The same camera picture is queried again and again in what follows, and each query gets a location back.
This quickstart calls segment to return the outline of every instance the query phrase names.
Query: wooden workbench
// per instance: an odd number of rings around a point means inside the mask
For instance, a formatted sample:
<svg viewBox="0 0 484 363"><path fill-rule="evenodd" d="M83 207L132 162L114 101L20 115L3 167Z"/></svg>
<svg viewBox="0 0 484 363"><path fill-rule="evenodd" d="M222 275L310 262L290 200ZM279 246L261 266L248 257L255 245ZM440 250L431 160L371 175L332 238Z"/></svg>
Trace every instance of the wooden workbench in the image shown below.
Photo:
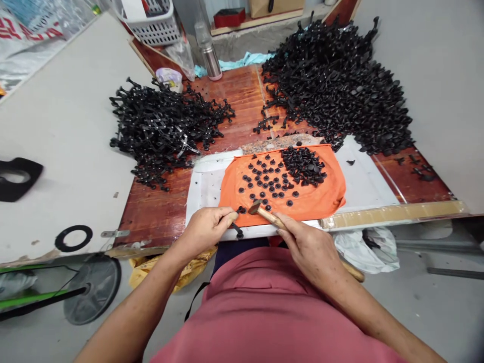
<svg viewBox="0 0 484 363"><path fill-rule="evenodd" d="M216 139L215 144L210 145L209 151L202 151L202 155L235 150L244 144L267 137L275 138L286 132L299 131L311 133L313 128L306 123L296 125L287 123L287 129L281 129L279 122L269 131L262 131L258 135L252 131L262 119L261 109L266 99L270 96L265 91L258 66L248 66L225 72L223 78L217 82L211 82L207 77L197 79L192 87L201 92L206 100L215 98L222 102L224 98L235 110L236 118L231 124L225 122L219 125L224 138ZM266 110L267 116L280 115L281 120L285 117L283 108L270 108ZM394 159L408 157L410 154L422 160L422 164L428 165L425 158L414 148L402 151L398 155L384 157L382 154L373 156L372 159L387 181L388 185L402 204L417 204L428 202L445 202L454 199L446 185L436 178L432 182L420 181L418 176L412 174L415 166L408 161L400 166ZM151 190L139 183L133 183L126 204L119 229L128 229L131 233L126 237L115 240L114 247L134 242L143 242L145 247L161 247L171 245L185 228L186 203L191 169L176 170L165 185L170 191Z"/></svg>

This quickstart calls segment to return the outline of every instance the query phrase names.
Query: white basket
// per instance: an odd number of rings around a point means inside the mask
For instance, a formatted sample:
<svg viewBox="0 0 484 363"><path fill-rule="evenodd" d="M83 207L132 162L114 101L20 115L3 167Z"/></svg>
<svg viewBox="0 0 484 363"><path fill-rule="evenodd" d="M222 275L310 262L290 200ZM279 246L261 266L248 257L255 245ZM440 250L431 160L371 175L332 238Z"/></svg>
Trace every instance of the white basket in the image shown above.
<svg viewBox="0 0 484 363"><path fill-rule="evenodd" d="M178 42L182 35L176 23L172 0L146 0L150 12L162 13L151 18L127 20L123 14L121 0L111 0L111 7L117 17L131 29L140 41L149 46L168 45Z"/></svg>

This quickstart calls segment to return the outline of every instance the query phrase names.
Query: white board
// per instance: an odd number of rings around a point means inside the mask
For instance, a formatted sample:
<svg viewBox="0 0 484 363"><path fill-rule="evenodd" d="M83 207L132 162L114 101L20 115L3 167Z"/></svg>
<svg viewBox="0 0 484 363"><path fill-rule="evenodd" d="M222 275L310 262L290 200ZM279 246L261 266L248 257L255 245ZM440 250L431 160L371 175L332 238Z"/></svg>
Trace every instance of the white board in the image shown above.
<svg viewBox="0 0 484 363"><path fill-rule="evenodd" d="M359 148L360 145L355 142L354 137L348 136L343 147L336 153L336 159L346 181L346 204L338 209L337 213L400 204L375 163L368 155L359 152ZM186 224L192 214L200 208L218 206L225 169L234 157L242 154L242 150L238 149L208 155L195 162L188 192ZM349 165L347 160L355 160L354 165ZM308 220L304 223L321 228L317 220ZM276 235L276 227L273 225L242 227L241 230L244 238ZM236 234L234 229L229 229L221 240L235 240Z"/></svg>
<svg viewBox="0 0 484 363"><path fill-rule="evenodd" d="M69 255L55 238L73 225L93 231L72 254L107 250L102 238L119 226L133 182L130 156L109 146L117 131L109 97L127 76L149 85L151 75L128 44L129 34L105 13L31 79L0 103L0 160L44 166L19 201L0 202L0 264ZM73 232L67 245L84 240Z"/></svg>

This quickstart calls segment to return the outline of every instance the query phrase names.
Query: yellow plastic bag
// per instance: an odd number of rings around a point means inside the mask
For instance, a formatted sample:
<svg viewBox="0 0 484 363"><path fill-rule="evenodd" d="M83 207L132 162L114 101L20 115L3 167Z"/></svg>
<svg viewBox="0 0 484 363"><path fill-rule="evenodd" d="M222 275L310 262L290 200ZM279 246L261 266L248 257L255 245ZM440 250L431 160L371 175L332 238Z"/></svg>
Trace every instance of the yellow plastic bag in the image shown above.
<svg viewBox="0 0 484 363"><path fill-rule="evenodd" d="M208 251L199 254L196 258L190 261L181 272L181 276L173 289L173 292L177 292L183 287L187 286L190 282L200 275L207 267L208 261L217 252L217 246L212 247ZM131 273L129 284L132 289L135 289L141 281L148 275L151 269L155 266L160 256L147 259L146 257L140 257L130 259L130 265L133 268Z"/></svg>

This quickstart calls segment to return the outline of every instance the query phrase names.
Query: person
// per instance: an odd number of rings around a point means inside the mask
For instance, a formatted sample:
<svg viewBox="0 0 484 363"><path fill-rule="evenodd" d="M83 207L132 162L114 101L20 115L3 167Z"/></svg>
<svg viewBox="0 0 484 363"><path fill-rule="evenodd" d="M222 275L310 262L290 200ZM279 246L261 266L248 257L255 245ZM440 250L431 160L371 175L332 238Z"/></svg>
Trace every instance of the person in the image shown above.
<svg viewBox="0 0 484 363"><path fill-rule="evenodd" d="M328 233L274 214L289 231L277 231L288 248L230 256L225 252L253 241L221 242L200 308L152 362L444 361L345 270ZM141 361L182 269L237 216L230 207L197 211L75 362Z"/></svg>

